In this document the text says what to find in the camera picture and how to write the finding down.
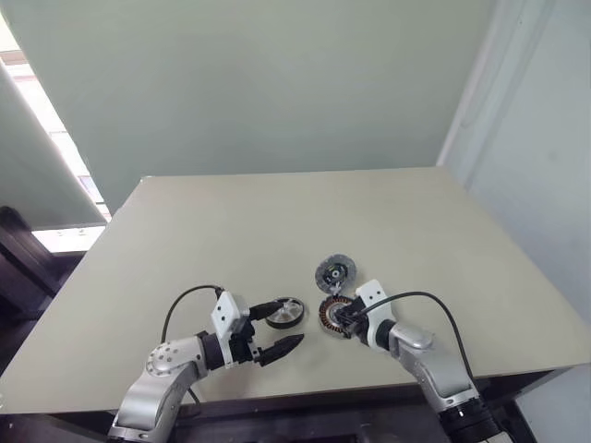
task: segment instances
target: table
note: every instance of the table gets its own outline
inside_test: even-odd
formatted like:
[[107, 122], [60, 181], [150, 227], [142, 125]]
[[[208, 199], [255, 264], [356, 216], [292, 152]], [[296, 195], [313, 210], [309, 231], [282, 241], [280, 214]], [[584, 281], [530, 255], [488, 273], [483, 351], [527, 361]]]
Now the table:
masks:
[[[357, 282], [423, 290], [452, 310], [475, 376], [591, 361], [589, 331], [563, 296], [441, 168], [147, 177], [49, 306], [2, 378], [2, 413], [116, 409], [186, 288], [218, 283], [252, 304], [296, 297], [307, 317], [290, 331], [257, 325], [259, 345], [304, 332], [264, 368], [218, 370], [205, 401], [407, 385], [388, 355], [340, 341], [317, 320], [314, 270], [328, 255], [357, 264]], [[169, 337], [212, 331], [214, 296], [177, 309]], [[441, 310], [395, 303], [400, 317], [457, 350]]]

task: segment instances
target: silver robot arm segment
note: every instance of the silver robot arm segment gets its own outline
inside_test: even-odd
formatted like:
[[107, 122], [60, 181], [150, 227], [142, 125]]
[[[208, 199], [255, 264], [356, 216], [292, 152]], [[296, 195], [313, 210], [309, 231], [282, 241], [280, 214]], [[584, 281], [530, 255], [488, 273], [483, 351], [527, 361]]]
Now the silver robot arm segment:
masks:
[[268, 317], [283, 303], [248, 307], [242, 297], [223, 291], [211, 312], [216, 332], [158, 345], [141, 376], [131, 385], [109, 431], [110, 442], [165, 443], [175, 425], [183, 397], [210, 371], [253, 361], [268, 365], [302, 341], [303, 334], [285, 337], [267, 349], [258, 347], [252, 320]]
[[390, 353], [416, 378], [452, 443], [512, 443], [480, 399], [463, 362], [435, 334], [396, 319], [389, 303], [359, 315], [386, 298], [377, 280], [357, 288], [353, 303], [337, 313], [347, 336], [356, 335], [371, 349]]

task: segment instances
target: white wall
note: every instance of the white wall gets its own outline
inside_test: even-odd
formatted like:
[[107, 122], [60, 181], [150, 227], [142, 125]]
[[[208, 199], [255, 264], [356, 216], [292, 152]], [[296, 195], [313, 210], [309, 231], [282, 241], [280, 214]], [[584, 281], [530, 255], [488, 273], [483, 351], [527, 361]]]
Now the white wall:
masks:
[[[510, 46], [507, 54], [521, 58], [503, 63], [525, 61], [525, 69], [492, 83], [481, 113], [459, 127], [446, 164], [591, 323], [591, 2], [522, 4], [519, 19], [530, 26], [532, 44], [522, 44], [518, 20], [513, 49], [523, 50], [511, 53]], [[506, 72], [501, 66], [500, 75]], [[488, 115], [495, 101], [504, 103]], [[481, 125], [483, 118], [488, 121]], [[471, 133], [478, 125], [486, 131]], [[466, 158], [473, 159], [467, 170]], [[532, 316], [536, 310], [532, 305]], [[591, 441], [588, 366], [534, 389], [518, 404], [539, 443]]]
[[19, 49], [18, 44], [10, 33], [2, 14], [0, 14], [0, 52], [16, 51], [17, 49]]
[[104, 222], [0, 62], [0, 206], [32, 228]]
[[142, 175], [434, 164], [492, 1], [0, 5], [114, 211]]

